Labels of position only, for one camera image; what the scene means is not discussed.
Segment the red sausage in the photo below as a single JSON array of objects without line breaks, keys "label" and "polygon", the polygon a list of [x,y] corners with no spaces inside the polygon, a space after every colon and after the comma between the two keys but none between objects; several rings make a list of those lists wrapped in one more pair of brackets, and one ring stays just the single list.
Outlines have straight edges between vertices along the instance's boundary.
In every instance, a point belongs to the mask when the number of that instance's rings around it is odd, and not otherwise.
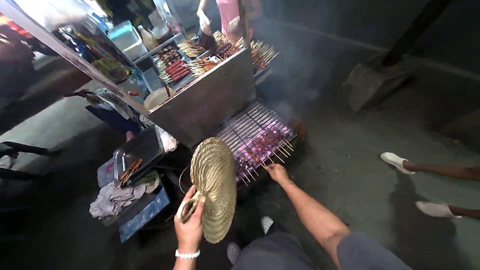
[{"label": "red sausage", "polygon": [[178,65],[178,66],[174,67],[173,69],[169,70],[167,73],[173,75],[175,73],[178,73],[179,70],[182,70],[184,68],[185,68],[184,66]]},{"label": "red sausage", "polygon": [[174,67],[180,65],[181,63],[183,63],[182,60],[177,60],[177,61],[173,62],[173,64],[168,66],[168,68],[166,68],[165,71],[168,73],[170,70],[172,70]]},{"label": "red sausage", "polygon": [[171,71],[170,71],[170,74],[171,74],[172,76],[175,76],[175,75],[178,74],[178,73],[182,73],[182,72],[183,72],[184,70],[186,70],[186,69],[188,69],[188,68],[186,68],[186,67],[179,67],[179,68],[176,68],[176,69],[174,69],[174,70],[171,70]]},{"label": "red sausage", "polygon": [[172,78],[172,80],[177,81],[177,80],[185,77],[185,76],[188,75],[189,73],[190,73],[190,70],[187,69],[186,71],[184,71],[184,72],[182,72],[182,73],[176,74],[176,75]]}]

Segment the wire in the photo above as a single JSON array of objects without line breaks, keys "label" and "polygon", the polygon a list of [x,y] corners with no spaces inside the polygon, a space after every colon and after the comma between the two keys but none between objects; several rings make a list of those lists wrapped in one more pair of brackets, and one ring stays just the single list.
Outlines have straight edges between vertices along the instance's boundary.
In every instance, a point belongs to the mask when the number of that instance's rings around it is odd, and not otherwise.
[{"label": "wire", "polygon": [[185,169],[183,169],[183,171],[182,171],[181,174],[180,174],[180,178],[179,178],[179,188],[180,188],[180,191],[181,191],[183,194],[187,194],[187,193],[184,192],[183,189],[181,188],[180,180],[181,180],[181,176],[182,176],[183,173],[188,169],[188,167],[190,167],[190,165],[188,165],[187,167],[185,167]]}]

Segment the metal pole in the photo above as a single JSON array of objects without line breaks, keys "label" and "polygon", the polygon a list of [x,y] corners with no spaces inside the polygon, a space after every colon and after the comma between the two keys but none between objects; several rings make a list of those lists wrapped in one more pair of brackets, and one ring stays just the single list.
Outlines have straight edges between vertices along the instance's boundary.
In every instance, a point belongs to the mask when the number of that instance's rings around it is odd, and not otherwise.
[{"label": "metal pole", "polygon": [[248,48],[248,51],[252,53],[252,49],[250,48],[250,26],[248,24],[248,13],[246,5],[243,3],[246,2],[245,0],[239,0],[239,16],[240,16],[240,27],[241,32],[243,35],[243,45]]},{"label": "metal pole", "polygon": [[398,63],[402,59],[402,55],[413,46],[415,41],[440,16],[450,2],[452,0],[431,0],[428,2],[420,14],[413,20],[412,25],[395,42],[392,49],[382,60],[382,66],[390,67]]},{"label": "metal pole", "polygon": [[134,100],[132,97],[130,97],[127,91],[116,85],[100,71],[94,68],[89,62],[85,61],[82,57],[59,41],[49,31],[47,31],[44,27],[23,12],[13,1],[0,0],[0,12],[12,19],[19,26],[23,27],[30,34],[38,38],[38,40],[49,46],[52,50],[56,51],[61,57],[65,58],[68,62],[72,63],[92,79],[97,80],[105,88],[112,91],[115,95],[128,103],[139,113],[145,116],[150,113],[143,106],[143,104]]}]

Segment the white sneaker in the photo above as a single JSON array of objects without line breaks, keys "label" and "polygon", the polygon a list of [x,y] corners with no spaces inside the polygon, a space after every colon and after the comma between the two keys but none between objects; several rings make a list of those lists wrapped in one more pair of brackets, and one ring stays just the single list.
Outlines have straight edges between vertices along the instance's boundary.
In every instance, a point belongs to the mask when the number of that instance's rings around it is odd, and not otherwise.
[{"label": "white sneaker", "polygon": [[380,158],[386,163],[390,165],[394,165],[399,171],[403,172],[404,174],[415,173],[403,168],[403,161],[407,159],[401,158],[394,153],[385,152],[382,155],[380,155]]},{"label": "white sneaker", "polygon": [[270,229],[270,226],[272,226],[273,222],[273,219],[269,217],[262,217],[260,219],[260,223],[262,224],[262,229],[264,230],[265,235],[267,235],[268,229]]},{"label": "white sneaker", "polygon": [[240,247],[232,242],[227,246],[227,257],[228,260],[232,263],[232,265],[235,265],[237,262],[237,259],[239,258],[240,254]]},{"label": "white sneaker", "polygon": [[417,208],[423,213],[436,218],[461,218],[461,216],[454,215],[446,203],[431,203],[418,201],[415,203]]}]

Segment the hand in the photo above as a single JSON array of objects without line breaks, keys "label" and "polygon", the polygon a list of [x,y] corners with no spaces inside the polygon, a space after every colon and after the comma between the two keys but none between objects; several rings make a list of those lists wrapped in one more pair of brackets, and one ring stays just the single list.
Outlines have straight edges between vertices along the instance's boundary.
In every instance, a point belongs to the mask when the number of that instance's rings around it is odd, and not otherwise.
[{"label": "hand", "polygon": [[240,16],[237,16],[237,17],[235,17],[235,19],[231,20],[228,23],[228,26],[229,27],[236,27],[239,24],[239,21],[240,21]]},{"label": "hand", "polygon": [[290,179],[288,178],[287,170],[280,164],[270,164],[267,166],[267,171],[270,177],[277,183],[283,184]]},{"label": "hand", "polygon": [[[188,190],[185,198],[183,200],[190,199],[195,192],[195,186],[192,185]],[[173,219],[175,224],[175,232],[177,233],[177,239],[179,241],[179,252],[180,253],[195,253],[198,250],[200,241],[203,236],[203,227],[202,227],[202,213],[205,206],[205,197],[202,197],[200,203],[197,206],[197,209],[192,214],[190,219],[187,222],[182,223],[180,217],[175,215]]]},{"label": "hand", "polygon": [[202,15],[200,16],[200,29],[202,32],[204,32],[206,35],[211,36],[212,35],[212,29],[210,28],[210,19],[208,19],[207,16]]}]

